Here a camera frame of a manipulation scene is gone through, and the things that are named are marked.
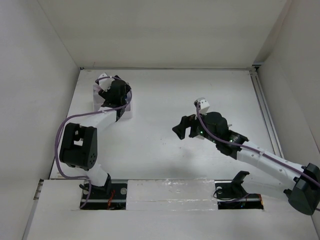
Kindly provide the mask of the small blue spray bottle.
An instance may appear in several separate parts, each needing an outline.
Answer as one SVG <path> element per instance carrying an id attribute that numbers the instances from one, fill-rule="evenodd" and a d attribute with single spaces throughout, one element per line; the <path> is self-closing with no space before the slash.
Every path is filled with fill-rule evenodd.
<path id="1" fill-rule="evenodd" d="M 132 90 L 130 90 L 128 93 L 127 93 L 127 96 L 126 96 L 126 102 L 127 104 L 129 104 L 132 100 L 132 96 L 133 96 L 133 93 L 132 93 Z"/>

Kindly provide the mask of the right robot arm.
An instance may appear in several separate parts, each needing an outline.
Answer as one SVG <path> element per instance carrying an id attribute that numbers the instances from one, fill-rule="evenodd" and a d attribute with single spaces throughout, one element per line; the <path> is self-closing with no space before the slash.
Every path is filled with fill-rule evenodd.
<path id="1" fill-rule="evenodd" d="M 231 130 L 219 112 L 183 116 L 172 131 L 180 140 L 201 137 L 215 144 L 223 155 L 249 164 L 279 181 L 278 187 L 246 182 L 250 173 L 241 170 L 228 183 L 217 184 L 215 194 L 222 203 L 237 202 L 251 194 L 269 195 L 287 201 L 298 212 L 311 216 L 320 204 L 320 168 L 301 165 L 263 150 L 246 136 Z"/>

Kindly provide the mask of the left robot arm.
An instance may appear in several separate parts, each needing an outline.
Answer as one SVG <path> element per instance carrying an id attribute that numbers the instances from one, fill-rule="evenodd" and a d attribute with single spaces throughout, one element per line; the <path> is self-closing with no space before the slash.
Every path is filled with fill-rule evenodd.
<path id="1" fill-rule="evenodd" d="M 98 136 L 131 112 L 132 89 L 118 75 L 101 75 L 96 81 L 103 103 L 98 111 L 84 113 L 85 120 L 66 124 L 62 134 L 59 161 L 75 168 L 88 184 L 87 192 L 107 198 L 112 192 L 111 176 L 98 163 Z"/>

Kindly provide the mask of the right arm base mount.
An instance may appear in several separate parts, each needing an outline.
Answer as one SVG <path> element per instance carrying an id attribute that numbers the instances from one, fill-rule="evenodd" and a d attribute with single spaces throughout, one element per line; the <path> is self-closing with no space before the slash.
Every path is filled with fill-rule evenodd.
<path id="1" fill-rule="evenodd" d="M 260 194 L 231 193 L 227 188 L 216 187 L 213 198 L 217 200 L 218 210 L 263 210 L 264 204 Z"/>

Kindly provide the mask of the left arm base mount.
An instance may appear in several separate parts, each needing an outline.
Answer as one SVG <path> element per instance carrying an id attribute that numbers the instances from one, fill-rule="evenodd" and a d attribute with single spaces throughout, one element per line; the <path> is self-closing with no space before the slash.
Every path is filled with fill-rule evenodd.
<path id="1" fill-rule="evenodd" d="M 109 195 L 92 190 L 88 201 L 81 210 L 126 210 L 127 191 L 128 183 L 124 181 L 113 182 Z"/>

